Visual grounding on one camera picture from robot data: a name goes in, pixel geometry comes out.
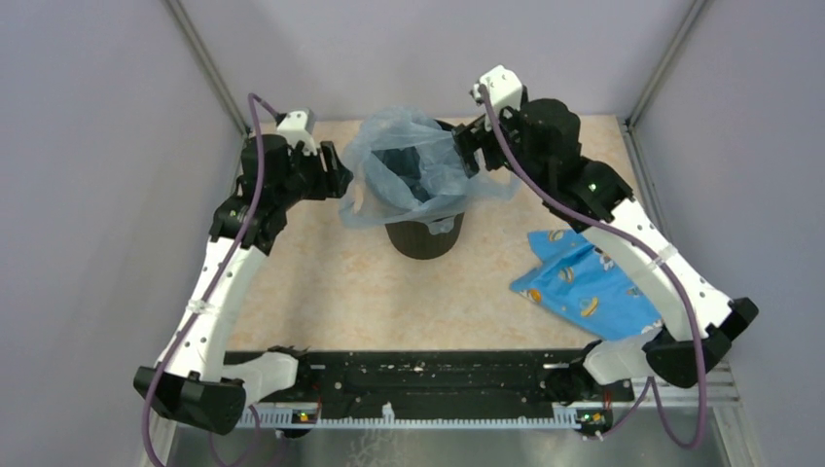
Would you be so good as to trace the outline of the translucent blue trash bag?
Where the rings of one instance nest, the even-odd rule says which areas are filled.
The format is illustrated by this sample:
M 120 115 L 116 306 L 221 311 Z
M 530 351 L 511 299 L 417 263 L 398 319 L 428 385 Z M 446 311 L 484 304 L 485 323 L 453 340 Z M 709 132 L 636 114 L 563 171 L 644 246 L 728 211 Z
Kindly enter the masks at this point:
M 509 200 L 520 187 L 515 175 L 497 181 L 485 172 L 467 174 L 451 131 L 414 107 L 372 114 L 341 163 L 353 174 L 339 207 L 351 229 L 417 222 L 430 234 L 447 234 L 470 204 Z

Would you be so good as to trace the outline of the black plastic trash bin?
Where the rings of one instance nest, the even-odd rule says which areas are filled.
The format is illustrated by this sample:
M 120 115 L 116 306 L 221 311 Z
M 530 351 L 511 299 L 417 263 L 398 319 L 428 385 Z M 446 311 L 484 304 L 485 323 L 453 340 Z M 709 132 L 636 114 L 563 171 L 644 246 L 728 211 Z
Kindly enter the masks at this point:
M 460 236 L 469 178 L 452 128 L 441 120 L 401 121 L 370 143 L 360 213 L 383 226 L 391 244 L 409 258 L 438 258 Z

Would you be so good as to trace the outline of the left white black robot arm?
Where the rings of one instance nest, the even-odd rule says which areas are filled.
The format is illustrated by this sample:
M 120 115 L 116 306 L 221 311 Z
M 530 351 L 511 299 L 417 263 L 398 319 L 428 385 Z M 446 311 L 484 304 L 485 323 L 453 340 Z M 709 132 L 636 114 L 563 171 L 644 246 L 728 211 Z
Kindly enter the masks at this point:
M 225 356 L 241 305 L 276 237 L 287 225 L 287 211 L 302 200 L 341 198 L 352 172 L 342 165 L 331 141 L 314 155 L 304 143 L 281 135 L 251 137 L 241 151 L 242 175 L 234 193 L 213 214 L 206 256 L 181 323 L 181 344 L 166 348 L 164 367 L 139 367 L 138 394 L 163 418 L 225 435 L 246 408 L 278 392 L 289 402 L 310 393 L 312 377 L 305 354 L 274 346 L 244 363 Z

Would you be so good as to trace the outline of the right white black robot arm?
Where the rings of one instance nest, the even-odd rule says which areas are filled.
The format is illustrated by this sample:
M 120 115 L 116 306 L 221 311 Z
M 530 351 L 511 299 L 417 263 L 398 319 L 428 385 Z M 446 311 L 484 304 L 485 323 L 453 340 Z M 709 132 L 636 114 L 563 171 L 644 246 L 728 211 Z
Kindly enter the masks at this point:
M 580 131 L 580 118 L 549 98 L 496 107 L 453 130 L 471 173 L 511 170 L 567 224 L 530 235 L 542 264 L 512 289 L 597 335 L 571 366 L 578 398 L 595 401 L 630 377 L 703 386 L 758 308 L 702 277 L 630 185 L 584 156 Z

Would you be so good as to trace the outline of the blue patterned cloth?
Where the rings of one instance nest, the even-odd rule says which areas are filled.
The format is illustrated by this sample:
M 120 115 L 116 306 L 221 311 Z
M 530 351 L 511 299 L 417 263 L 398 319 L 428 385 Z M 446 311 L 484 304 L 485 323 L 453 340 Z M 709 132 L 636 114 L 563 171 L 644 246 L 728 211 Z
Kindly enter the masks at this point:
M 660 314 L 606 254 L 572 230 L 534 231 L 529 247 L 538 267 L 510 290 L 605 341 L 660 328 Z

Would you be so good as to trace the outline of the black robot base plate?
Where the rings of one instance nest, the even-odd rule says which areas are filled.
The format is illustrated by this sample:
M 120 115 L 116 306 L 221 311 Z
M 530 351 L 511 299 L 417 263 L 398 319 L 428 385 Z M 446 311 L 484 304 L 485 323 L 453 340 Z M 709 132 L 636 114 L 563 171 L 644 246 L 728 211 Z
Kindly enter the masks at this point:
M 295 384 L 266 403 L 308 403 L 332 419 L 378 417 L 389 403 L 407 419 L 552 417 L 556 406 L 630 402 L 628 380 L 600 386 L 568 349 L 307 351 Z

